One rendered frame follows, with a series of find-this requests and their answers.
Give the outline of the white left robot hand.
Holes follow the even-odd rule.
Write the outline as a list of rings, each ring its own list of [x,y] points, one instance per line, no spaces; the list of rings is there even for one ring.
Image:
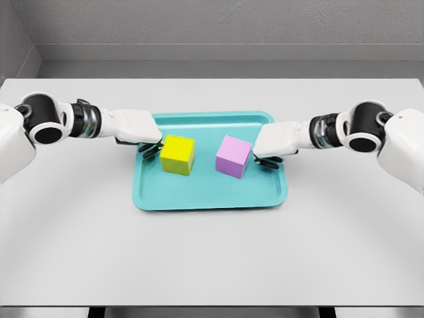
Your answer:
[[[161,151],[163,135],[148,111],[121,109],[111,111],[113,136],[117,144],[139,145],[138,152],[149,158]]]

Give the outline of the pink cube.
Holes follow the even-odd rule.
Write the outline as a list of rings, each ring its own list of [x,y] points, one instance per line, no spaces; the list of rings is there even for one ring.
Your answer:
[[[216,171],[241,179],[250,160],[252,144],[226,135],[215,155]]]

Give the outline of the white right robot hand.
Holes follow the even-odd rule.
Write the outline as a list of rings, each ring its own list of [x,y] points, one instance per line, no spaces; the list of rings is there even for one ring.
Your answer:
[[[278,170],[285,156],[299,150],[299,127],[300,123],[294,121],[263,125],[252,148],[254,161]]]

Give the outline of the teal plastic tray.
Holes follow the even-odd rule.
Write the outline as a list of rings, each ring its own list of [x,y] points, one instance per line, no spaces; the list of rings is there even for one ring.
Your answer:
[[[284,202],[288,185],[277,170],[250,160],[241,179],[215,169],[215,154],[226,135],[255,142],[262,125],[273,122],[263,111],[157,113],[162,134],[192,138],[195,159],[189,176],[164,172],[159,155],[136,155],[132,201],[145,211],[273,207]]]

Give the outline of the yellow cube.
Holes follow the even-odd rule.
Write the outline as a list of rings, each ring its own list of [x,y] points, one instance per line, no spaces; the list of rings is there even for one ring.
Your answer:
[[[160,162],[165,172],[189,176],[195,158],[195,140],[167,135],[160,151]]]

